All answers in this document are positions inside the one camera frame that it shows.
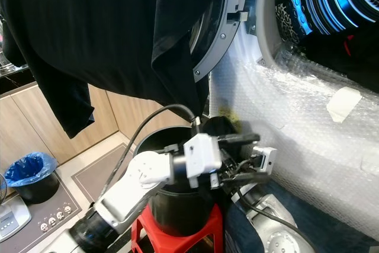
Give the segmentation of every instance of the wooden cabinet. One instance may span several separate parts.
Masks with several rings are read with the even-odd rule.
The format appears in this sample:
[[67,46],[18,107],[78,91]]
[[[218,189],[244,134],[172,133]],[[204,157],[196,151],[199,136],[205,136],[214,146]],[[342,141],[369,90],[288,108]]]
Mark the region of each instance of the wooden cabinet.
[[89,86],[95,122],[69,139],[38,86],[12,95],[13,100],[51,153],[63,163],[118,131],[107,94]]
[[52,155],[40,136],[25,118],[14,100],[0,100],[0,171],[31,152]]
[[[120,132],[131,138],[142,121],[151,113],[161,108],[161,105],[151,100],[138,99],[107,92]],[[190,124],[166,110],[153,118],[138,135],[138,144],[151,132],[168,126],[189,126]]]

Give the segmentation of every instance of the blue garbage bag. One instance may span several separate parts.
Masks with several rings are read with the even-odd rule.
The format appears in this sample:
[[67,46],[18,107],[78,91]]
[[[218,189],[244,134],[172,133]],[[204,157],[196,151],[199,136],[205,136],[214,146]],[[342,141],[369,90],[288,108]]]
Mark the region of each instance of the blue garbage bag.
[[43,152],[33,152],[14,162],[5,171],[4,177],[9,187],[25,186],[46,178],[57,166],[54,157]]

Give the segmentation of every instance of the blue fabric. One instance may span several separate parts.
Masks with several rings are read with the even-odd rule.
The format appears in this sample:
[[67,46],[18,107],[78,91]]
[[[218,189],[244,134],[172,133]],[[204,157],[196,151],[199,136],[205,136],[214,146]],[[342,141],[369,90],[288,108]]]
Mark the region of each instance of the blue fabric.
[[57,160],[48,154],[33,152],[14,162],[4,177],[9,187],[25,186],[46,178],[57,165]]
[[[318,253],[368,253],[379,242],[338,221],[271,181],[265,186],[292,214],[298,228],[317,246]],[[262,242],[244,213],[232,205],[225,216],[226,230],[242,253],[263,253]]]

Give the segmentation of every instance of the bubble wrap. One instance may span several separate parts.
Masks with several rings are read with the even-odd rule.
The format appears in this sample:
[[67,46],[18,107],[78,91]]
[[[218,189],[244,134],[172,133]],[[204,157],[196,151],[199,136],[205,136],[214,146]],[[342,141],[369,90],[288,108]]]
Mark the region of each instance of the bubble wrap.
[[[267,68],[260,58],[256,37],[240,27],[211,73],[210,115],[259,133],[261,146],[279,150],[277,182],[379,241],[379,96],[307,61]],[[337,123],[326,106],[346,86],[362,99]]]

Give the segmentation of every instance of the black container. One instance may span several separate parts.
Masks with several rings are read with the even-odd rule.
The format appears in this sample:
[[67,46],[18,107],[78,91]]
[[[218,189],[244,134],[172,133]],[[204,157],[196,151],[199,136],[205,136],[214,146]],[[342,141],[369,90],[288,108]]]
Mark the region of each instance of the black container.
[[[163,149],[174,143],[187,141],[191,137],[190,127],[167,127],[142,140],[134,155]],[[207,223],[214,201],[207,193],[200,194],[188,183],[166,185],[149,201],[153,217],[163,232],[172,236],[190,236]]]
[[27,202],[40,204],[53,197],[59,188],[59,181],[55,173],[35,183],[13,189]]

